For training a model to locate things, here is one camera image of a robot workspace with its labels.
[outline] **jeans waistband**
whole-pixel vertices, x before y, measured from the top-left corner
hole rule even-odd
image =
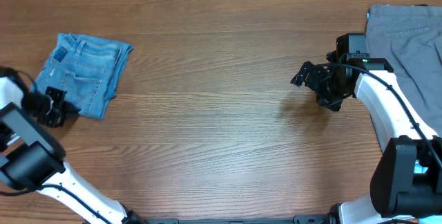
[[[370,8],[370,16],[442,17],[442,7],[373,5]]]
[[[58,45],[76,52],[77,55],[112,57],[113,59],[119,57],[121,49],[117,44],[109,43],[109,40],[93,38],[82,37],[76,34],[59,34]]]

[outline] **brown wooden surface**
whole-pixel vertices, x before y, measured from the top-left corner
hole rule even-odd
[[[372,3],[441,0],[0,0],[1,65],[36,76],[58,32],[134,45],[103,120],[51,133],[73,167],[145,217],[325,213],[362,196],[381,152],[357,100],[340,112],[289,83],[363,32]],[[39,194],[0,223],[79,223]]]

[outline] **wooden table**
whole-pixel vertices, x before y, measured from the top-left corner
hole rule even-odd
[[[59,32],[134,46],[106,117],[50,131],[142,216],[325,213],[369,190],[381,151],[360,102],[332,113],[289,80],[363,32],[373,3],[441,0],[0,0],[0,59],[37,76]],[[80,220],[37,193],[0,200],[0,223]]]

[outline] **clothing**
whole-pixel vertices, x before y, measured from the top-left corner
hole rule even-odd
[[[57,47],[36,79],[37,88],[42,93],[48,86],[66,91],[65,100],[81,109],[80,115],[103,118],[131,51],[122,41],[58,34]]]
[[[370,8],[367,52],[386,58],[425,123],[442,136],[442,7]]]

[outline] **dark blue garment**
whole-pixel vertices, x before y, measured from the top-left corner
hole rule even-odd
[[[130,44],[88,35],[58,34],[57,47],[36,79],[44,93],[48,86],[66,91],[65,100],[80,115],[103,118],[116,94],[118,80],[132,51]]]

